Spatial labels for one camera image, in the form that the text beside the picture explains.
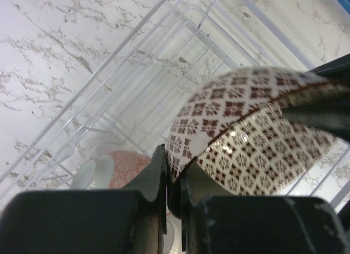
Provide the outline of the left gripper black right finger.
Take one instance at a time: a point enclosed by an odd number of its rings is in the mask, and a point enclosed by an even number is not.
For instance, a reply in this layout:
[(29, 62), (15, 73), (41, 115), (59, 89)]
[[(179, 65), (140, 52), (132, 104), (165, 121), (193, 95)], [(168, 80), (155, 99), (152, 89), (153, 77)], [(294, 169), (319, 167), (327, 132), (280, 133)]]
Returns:
[(193, 165), (168, 187), (186, 253), (349, 253), (349, 227), (314, 197), (238, 196)]

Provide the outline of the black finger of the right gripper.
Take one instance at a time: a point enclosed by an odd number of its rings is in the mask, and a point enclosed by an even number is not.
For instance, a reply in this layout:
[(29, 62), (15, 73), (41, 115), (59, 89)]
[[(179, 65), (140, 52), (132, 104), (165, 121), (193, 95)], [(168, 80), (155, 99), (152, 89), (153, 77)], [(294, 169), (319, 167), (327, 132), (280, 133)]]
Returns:
[[(310, 72), (334, 86), (349, 90), (349, 54), (318, 66)], [(326, 131), (349, 141), (349, 93), (326, 97), (306, 105), (282, 109), (285, 119)]]

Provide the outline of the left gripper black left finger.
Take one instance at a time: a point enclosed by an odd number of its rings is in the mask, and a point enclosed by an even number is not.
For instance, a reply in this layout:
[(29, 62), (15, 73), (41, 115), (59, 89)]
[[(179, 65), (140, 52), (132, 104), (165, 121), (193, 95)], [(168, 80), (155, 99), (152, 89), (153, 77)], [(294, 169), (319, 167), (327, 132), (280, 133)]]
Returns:
[(121, 189), (19, 193), (1, 215), (1, 253), (162, 253), (166, 179), (159, 145)]

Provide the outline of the orange white floral bowl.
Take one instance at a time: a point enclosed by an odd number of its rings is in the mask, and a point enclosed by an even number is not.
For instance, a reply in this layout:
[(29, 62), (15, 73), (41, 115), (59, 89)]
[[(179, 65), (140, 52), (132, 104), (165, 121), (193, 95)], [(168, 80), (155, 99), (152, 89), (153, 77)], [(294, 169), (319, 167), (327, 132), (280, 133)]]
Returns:
[(182, 235), (181, 220), (171, 213), (167, 214), (167, 232), (164, 234), (164, 254), (181, 254), (182, 251)]

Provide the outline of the red floral pattern bowl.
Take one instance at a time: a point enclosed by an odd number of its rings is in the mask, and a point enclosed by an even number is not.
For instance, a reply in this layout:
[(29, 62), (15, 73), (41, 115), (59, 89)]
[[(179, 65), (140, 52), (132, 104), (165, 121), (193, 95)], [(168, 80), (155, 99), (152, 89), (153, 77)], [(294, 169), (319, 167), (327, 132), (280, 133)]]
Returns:
[(74, 175), (70, 189), (119, 189), (131, 182), (151, 158), (132, 151), (113, 151), (86, 161)]

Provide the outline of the brown lattice pattern bowl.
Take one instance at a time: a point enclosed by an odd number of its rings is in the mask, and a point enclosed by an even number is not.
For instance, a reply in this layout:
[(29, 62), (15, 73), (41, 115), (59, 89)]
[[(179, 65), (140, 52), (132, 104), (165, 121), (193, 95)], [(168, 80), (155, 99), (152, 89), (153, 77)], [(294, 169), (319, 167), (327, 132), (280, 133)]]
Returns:
[(170, 184), (192, 164), (238, 195), (269, 195), (309, 170), (334, 145), (327, 132), (290, 122), (282, 109), (349, 93), (309, 72), (241, 67), (203, 83), (168, 137)]

